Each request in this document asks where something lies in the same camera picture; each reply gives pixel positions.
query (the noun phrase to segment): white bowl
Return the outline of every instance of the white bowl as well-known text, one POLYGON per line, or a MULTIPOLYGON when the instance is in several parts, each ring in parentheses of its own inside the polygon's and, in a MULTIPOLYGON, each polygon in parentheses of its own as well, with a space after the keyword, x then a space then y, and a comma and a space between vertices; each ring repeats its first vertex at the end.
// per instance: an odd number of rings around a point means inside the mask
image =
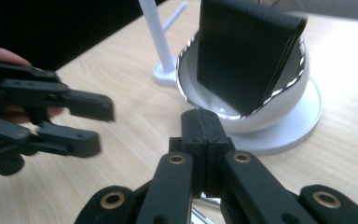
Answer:
POLYGON ((216 113, 228 133, 251 133, 276 123, 293 109, 307 87, 310 69, 301 38, 270 97, 251 115, 242 115, 197 81, 198 48, 198 35, 194 35, 179 54, 176 65, 179 91, 191 105, 216 113))

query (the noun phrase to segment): black wallet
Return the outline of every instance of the black wallet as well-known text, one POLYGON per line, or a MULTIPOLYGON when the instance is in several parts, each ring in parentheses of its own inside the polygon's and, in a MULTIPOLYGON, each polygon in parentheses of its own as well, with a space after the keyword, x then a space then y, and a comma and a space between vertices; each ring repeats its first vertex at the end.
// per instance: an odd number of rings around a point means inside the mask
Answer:
POLYGON ((271 96, 306 23, 249 0, 202 0, 198 82, 252 114, 271 96))

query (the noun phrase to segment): finger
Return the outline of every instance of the finger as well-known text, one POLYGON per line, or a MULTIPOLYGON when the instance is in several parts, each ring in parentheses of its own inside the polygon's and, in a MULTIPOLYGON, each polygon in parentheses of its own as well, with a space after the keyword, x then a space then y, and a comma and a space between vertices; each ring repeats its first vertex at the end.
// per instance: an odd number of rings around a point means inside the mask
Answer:
POLYGON ((0 118, 17 124, 27 123, 30 121, 27 114, 21 112, 3 112, 0 114, 0 118))
MULTIPOLYGON (((48 107, 48 117, 53 118, 62 113, 62 107, 48 107)), ((13 123, 26 123, 29 122, 28 114, 20 105, 9 105, 5 110, 0 113, 1 119, 6 119, 13 123)))
POLYGON ((31 65, 28 61, 20 57, 19 55, 0 48, 0 63, 14 63, 19 65, 31 65))

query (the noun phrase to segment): brass insert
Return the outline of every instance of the brass insert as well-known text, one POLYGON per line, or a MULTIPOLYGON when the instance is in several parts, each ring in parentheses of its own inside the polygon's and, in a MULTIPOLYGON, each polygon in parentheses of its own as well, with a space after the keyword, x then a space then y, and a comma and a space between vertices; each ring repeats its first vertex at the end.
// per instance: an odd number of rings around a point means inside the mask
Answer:
POLYGON ((246 163, 246 162, 251 161, 251 158, 246 153, 237 153, 234 155, 234 161, 246 163))
POLYGON ((170 157, 170 163, 180 164, 185 162, 186 158, 181 155, 173 155, 170 157))
POLYGON ((115 209, 120 207, 125 199, 126 197, 121 191, 113 191, 101 198, 101 207, 104 209, 115 209))
POLYGON ((342 205, 339 198, 324 191, 315 191, 312 197, 316 202, 328 208, 339 208, 342 205))

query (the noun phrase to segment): table surface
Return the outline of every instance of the table surface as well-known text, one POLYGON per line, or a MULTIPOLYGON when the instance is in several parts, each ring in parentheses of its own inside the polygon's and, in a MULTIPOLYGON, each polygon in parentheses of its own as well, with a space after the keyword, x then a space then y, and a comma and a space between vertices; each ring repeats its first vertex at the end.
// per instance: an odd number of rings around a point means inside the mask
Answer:
MULTIPOLYGON (((171 0, 158 11, 162 21, 180 5, 171 0)), ((167 31, 177 55, 199 26, 200 1, 167 31)), ((294 193, 307 185, 337 189, 358 203, 358 21, 310 15, 304 32, 310 75, 324 110, 314 133, 289 151, 259 157, 294 193)), ((69 116, 53 122, 93 130, 103 152, 90 159, 38 153, 25 166, 0 176, 0 223, 73 223, 90 197, 112 186, 137 189, 150 180, 170 137, 181 136, 180 115, 190 109, 175 88, 160 87, 152 69, 158 62, 144 18, 106 38, 59 70, 72 89, 110 96, 117 121, 69 116)), ((212 222, 224 223, 217 207, 195 203, 212 222)))

